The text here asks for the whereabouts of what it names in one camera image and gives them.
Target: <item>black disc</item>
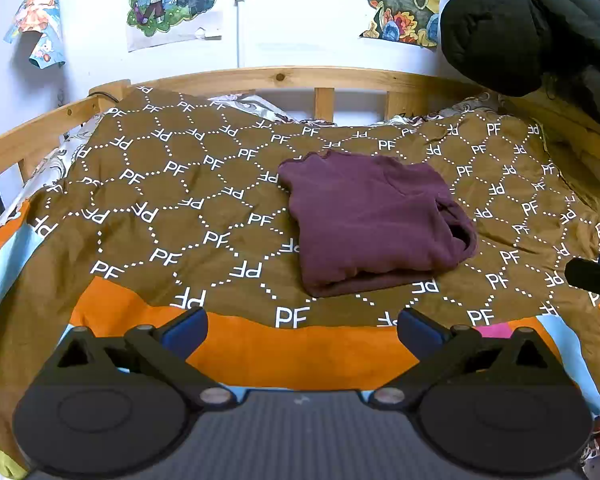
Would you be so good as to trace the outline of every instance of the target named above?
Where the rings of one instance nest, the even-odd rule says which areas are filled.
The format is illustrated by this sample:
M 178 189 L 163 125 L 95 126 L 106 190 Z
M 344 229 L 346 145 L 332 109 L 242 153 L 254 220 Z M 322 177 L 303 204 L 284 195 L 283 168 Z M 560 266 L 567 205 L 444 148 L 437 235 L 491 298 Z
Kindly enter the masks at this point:
M 418 410 L 432 443 L 455 462 L 496 475 L 572 465 L 592 420 L 577 388 L 444 384 Z
M 126 374 L 124 381 L 102 386 L 30 388 L 16 409 L 13 429 L 33 466 L 69 476 L 111 476 L 164 453 L 186 417 L 172 388 Z

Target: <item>purple sweatshirt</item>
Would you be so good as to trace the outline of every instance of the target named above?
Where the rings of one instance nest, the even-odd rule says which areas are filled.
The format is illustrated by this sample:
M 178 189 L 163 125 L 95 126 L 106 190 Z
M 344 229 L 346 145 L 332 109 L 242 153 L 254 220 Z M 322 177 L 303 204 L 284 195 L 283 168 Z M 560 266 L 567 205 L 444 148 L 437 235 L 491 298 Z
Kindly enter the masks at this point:
M 329 150 L 278 173 L 314 298 L 430 280 L 474 254 L 472 222 L 429 164 Z

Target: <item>pink fabric patch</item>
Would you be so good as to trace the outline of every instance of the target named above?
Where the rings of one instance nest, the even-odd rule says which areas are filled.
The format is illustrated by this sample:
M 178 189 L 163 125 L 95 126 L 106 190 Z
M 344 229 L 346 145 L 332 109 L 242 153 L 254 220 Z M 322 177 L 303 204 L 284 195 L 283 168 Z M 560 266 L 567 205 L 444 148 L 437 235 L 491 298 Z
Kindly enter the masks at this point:
M 513 334 L 509 323 L 499 323 L 491 326 L 476 326 L 475 329 L 482 334 L 482 337 L 501 337 L 508 339 Z

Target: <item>gray ridged panel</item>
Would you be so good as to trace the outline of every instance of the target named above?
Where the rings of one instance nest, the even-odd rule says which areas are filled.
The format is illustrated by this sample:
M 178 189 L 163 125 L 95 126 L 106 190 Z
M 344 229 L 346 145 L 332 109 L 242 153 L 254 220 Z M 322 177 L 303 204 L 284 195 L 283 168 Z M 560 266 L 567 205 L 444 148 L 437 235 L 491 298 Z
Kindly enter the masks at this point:
M 542 453 L 539 443 L 538 452 Z M 32 473 L 28 480 L 54 477 Z M 480 480 L 438 457 L 400 413 L 355 392 L 253 391 L 206 413 L 166 460 L 125 480 Z M 543 480 L 577 480 L 574 472 Z

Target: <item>bed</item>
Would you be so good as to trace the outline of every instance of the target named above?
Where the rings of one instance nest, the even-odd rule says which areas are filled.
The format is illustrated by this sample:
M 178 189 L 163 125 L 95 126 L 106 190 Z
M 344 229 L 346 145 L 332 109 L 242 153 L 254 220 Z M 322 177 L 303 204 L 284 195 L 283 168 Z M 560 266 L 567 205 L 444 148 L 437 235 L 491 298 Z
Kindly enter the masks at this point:
M 212 98 L 283 88 L 315 89 L 314 121 Z M 335 89 L 387 92 L 385 121 L 337 127 Z M 312 298 L 277 166 L 323 150 L 428 162 L 473 219 L 476 255 L 430 282 Z M 188 362 L 227 386 L 377 388 L 416 363 L 395 335 L 414 307 L 483 335 L 532 326 L 600 415 L 600 297 L 564 281 L 570 257 L 600 251 L 586 156 L 600 165 L 600 125 L 541 92 L 504 102 L 336 67 L 117 81 L 1 135 L 0 173 L 32 178 L 0 218 L 0 474 L 26 472 L 11 414 L 68 329 L 118 336 L 193 306 L 210 332 Z

